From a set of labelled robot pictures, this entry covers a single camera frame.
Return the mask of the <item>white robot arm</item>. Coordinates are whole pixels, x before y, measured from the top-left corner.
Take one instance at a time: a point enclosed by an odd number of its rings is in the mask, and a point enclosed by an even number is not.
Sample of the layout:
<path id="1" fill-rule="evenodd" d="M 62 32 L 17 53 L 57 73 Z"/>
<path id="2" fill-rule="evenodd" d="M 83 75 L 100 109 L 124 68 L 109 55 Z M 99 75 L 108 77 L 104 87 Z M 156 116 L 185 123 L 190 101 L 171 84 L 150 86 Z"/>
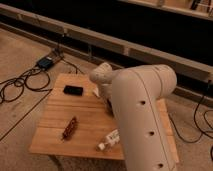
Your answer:
<path id="1" fill-rule="evenodd" d="M 164 64 L 114 70 L 103 63 L 89 79 L 111 103 L 128 171 L 177 171 L 157 101 L 177 84 L 175 71 Z"/>

